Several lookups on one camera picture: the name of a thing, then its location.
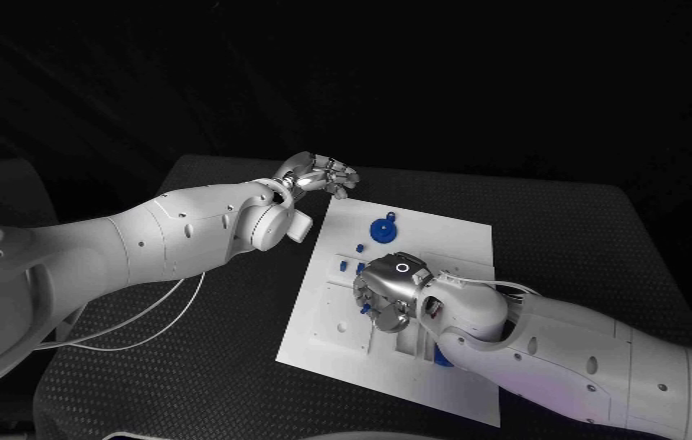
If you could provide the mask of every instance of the blue part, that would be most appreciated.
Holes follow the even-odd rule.
[[[389,243],[397,238],[397,225],[392,220],[381,218],[375,220],[371,225],[371,237],[378,243]]]
[[[451,362],[447,360],[447,358],[444,357],[443,352],[440,351],[440,347],[437,346],[437,343],[436,343],[436,363],[443,367],[454,366]]]

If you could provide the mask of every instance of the small blue piece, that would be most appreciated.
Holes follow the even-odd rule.
[[[395,220],[397,216],[394,212],[389,212],[387,218],[381,218],[372,222],[371,237],[378,243],[389,243],[397,238]]]
[[[443,352],[440,351],[440,347],[437,346],[437,343],[436,343],[436,363],[443,367],[454,366],[451,362],[447,360],[447,358],[444,357]]]

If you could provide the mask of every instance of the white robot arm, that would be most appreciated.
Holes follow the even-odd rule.
[[[319,189],[345,198],[358,181],[343,163],[303,152],[273,178],[176,190],[84,222],[0,227],[0,377],[100,296],[199,275],[284,235],[302,242],[313,221],[297,199]]]
[[[692,439],[689,348],[531,292],[436,277],[405,253],[372,261],[353,283],[378,329],[417,318],[454,366],[516,395],[583,422]]]

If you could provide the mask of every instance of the paper sheet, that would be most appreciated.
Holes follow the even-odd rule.
[[[397,215],[398,236],[379,244],[369,228],[388,212]],[[359,313],[352,295],[358,263],[400,251],[427,261],[436,275],[446,268],[495,279],[489,225],[332,199],[277,361],[499,427],[498,386],[433,362],[433,337],[415,321],[388,334]]]

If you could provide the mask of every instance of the black table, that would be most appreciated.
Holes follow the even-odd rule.
[[[186,156],[160,192],[268,177],[280,162]],[[623,192],[611,186],[358,168],[352,197],[493,225],[498,278],[578,303],[661,338],[691,344],[692,315]],[[299,439],[348,430],[440,438],[653,438],[573,421],[500,392],[502,429],[274,361],[329,204],[303,244],[238,256],[211,271],[198,300],[150,343],[105,353],[64,348],[35,398],[41,439],[101,439],[130,431],[179,440]],[[94,301],[81,336],[139,313],[170,288],[147,284]],[[92,341],[124,346],[175,318],[186,282],[140,321]]]

